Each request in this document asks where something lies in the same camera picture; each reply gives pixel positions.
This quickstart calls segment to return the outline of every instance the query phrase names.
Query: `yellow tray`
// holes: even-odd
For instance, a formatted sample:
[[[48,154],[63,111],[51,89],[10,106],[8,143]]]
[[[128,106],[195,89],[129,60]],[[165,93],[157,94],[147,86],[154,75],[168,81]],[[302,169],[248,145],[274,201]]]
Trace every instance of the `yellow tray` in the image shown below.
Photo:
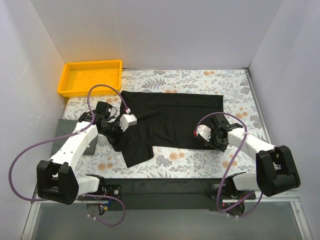
[[[121,89],[122,61],[84,61],[66,63],[60,79],[58,93],[64,97],[86,96],[97,84],[107,84]],[[116,94],[112,89],[99,86],[91,95]]]

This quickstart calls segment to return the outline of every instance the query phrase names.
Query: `white wall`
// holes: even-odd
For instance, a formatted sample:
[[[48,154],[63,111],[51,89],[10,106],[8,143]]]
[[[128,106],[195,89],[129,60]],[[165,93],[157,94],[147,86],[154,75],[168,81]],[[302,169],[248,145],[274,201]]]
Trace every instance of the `white wall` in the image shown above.
[[[284,0],[249,71],[271,140],[291,148],[313,239],[320,239],[320,1]]]
[[[282,0],[31,0],[65,62],[248,67]]]
[[[63,99],[57,94],[64,62],[29,0],[0,0],[0,239],[19,240],[30,203],[8,182],[14,157],[27,146],[53,137]],[[13,182],[31,197],[36,166],[50,156],[38,147],[17,163]]]

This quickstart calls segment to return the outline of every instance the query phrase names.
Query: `floral pattern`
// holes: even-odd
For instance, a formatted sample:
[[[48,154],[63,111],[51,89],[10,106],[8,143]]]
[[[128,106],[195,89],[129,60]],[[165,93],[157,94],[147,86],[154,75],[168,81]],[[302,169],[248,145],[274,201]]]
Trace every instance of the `floral pattern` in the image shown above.
[[[267,139],[244,70],[124,70],[122,90],[223,95],[224,111],[242,119],[251,134],[264,141]],[[92,96],[91,106],[98,101],[107,101],[119,112],[118,96]],[[63,117],[77,120],[86,111],[86,97],[72,97]],[[232,146],[225,152],[154,146],[152,159],[127,168],[122,154],[113,151],[107,139],[99,135],[95,155],[83,155],[75,174],[96,174],[105,178],[221,178],[235,151]],[[255,161],[240,152],[229,174],[254,171]]]

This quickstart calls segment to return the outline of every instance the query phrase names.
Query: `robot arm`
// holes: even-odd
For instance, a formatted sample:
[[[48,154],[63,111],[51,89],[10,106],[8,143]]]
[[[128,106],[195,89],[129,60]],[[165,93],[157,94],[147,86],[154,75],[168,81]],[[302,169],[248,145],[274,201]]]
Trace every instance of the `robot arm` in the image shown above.
[[[196,134],[206,145],[224,152],[231,144],[239,147],[245,131],[230,124],[223,114],[211,118],[212,128],[200,125]],[[256,173],[238,173],[227,178],[231,191],[261,191],[267,197],[298,188],[300,178],[290,149],[274,146],[248,134],[241,148],[256,162]]]
[[[76,177],[76,165],[91,141],[103,134],[116,147],[118,139],[131,125],[137,124],[136,117],[123,114],[110,122],[112,106],[98,102],[94,110],[95,121],[86,131],[70,137],[60,150],[49,160],[41,160],[36,168],[37,191],[39,197],[55,202],[72,204],[77,196],[99,191],[101,178],[95,175]],[[92,116],[85,112],[78,120],[74,132],[78,132],[91,122]]]

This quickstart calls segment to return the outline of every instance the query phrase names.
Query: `folded black garment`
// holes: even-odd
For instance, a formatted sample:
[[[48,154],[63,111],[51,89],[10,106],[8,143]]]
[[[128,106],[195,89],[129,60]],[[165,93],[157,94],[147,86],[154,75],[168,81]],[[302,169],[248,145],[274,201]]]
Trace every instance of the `folded black garment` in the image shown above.
[[[122,91],[122,97],[137,118],[121,136],[126,166],[143,163],[154,156],[152,146],[208,150],[194,130],[204,116],[223,112],[222,95],[146,93]],[[120,114],[124,114],[123,105]],[[202,124],[211,126],[206,119]]]

